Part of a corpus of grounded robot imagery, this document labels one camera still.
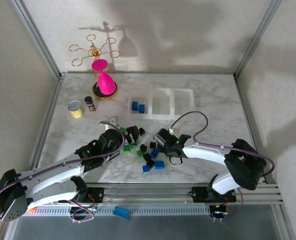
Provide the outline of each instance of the black lid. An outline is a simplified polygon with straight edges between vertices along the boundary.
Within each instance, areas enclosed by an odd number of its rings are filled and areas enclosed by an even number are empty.
[[[84,100],[85,100],[86,104],[92,104],[92,103],[93,103],[93,101],[92,101],[92,97],[90,97],[90,96],[86,96],[86,97],[84,98]]]

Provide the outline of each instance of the green cube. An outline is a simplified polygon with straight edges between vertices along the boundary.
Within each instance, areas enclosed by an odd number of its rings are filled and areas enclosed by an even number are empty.
[[[137,156],[138,156],[139,158],[142,158],[143,155],[144,155],[144,151],[143,151],[143,150],[139,150],[139,151],[137,151]]]
[[[127,134],[127,129],[125,129],[124,127],[121,127],[120,131],[122,131],[123,134]]]
[[[130,146],[123,146],[123,152],[129,153],[130,152]]]
[[[136,148],[136,147],[138,147],[138,143],[137,143],[137,141],[134,141],[134,143],[132,143],[132,144],[130,144],[132,147],[134,147],[134,148]]]

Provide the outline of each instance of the blue block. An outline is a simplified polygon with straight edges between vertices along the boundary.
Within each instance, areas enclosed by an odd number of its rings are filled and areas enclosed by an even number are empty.
[[[142,167],[142,170],[143,170],[144,173],[148,172],[148,171],[150,171],[150,167],[148,165],[145,165],[145,166]]]
[[[152,152],[150,153],[150,156],[153,158],[153,159],[156,159],[157,158],[157,156],[158,156],[158,151],[156,150],[156,148],[154,148],[153,150],[152,150]]]
[[[132,102],[131,109],[133,111],[138,111],[138,102],[137,101]]]
[[[155,161],[156,169],[164,169],[164,162],[163,161]]]
[[[130,215],[130,211],[126,210],[126,209],[123,209],[123,208],[121,208],[119,206],[116,206],[114,208],[113,215],[120,216],[120,217],[122,217],[124,219],[128,219],[129,215]]]
[[[144,104],[139,104],[139,113],[144,114]]]

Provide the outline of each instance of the yellow can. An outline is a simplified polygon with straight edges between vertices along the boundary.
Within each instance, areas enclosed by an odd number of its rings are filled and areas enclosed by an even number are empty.
[[[71,112],[71,115],[74,117],[74,118],[79,118],[83,115],[84,113],[84,110],[83,110],[83,107],[81,105],[81,102],[75,100],[75,101],[71,101],[69,104],[68,104],[68,110]]]

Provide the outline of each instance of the white marble surface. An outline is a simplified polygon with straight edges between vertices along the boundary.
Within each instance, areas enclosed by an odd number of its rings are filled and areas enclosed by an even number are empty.
[[[160,128],[168,128],[172,121],[127,119],[127,103],[131,88],[189,88],[194,89],[196,110],[203,111],[209,118],[208,128],[199,136],[207,143],[230,145],[237,138],[251,142],[246,119],[232,75],[204,74],[112,74],[118,83],[119,92],[111,100],[98,100],[95,97],[95,113],[88,111],[84,102],[86,96],[93,96],[93,74],[68,73],[64,79],[50,129],[42,151],[39,166],[60,160],[79,147],[97,139],[105,128],[99,122],[110,116],[119,116],[122,127],[137,125],[147,132],[139,144],[149,145],[152,136]],[[85,114],[73,118],[67,109],[72,100],[81,101]],[[181,134],[192,135],[205,124],[202,117],[195,121],[181,121],[176,126]],[[202,159],[183,159],[182,165],[171,165],[164,154],[158,160],[165,162],[163,170],[152,169],[142,172],[144,159],[138,158],[136,151],[121,153],[102,167],[88,172],[84,178],[87,183],[207,183],[214,174],[226,172],[217,163]]]

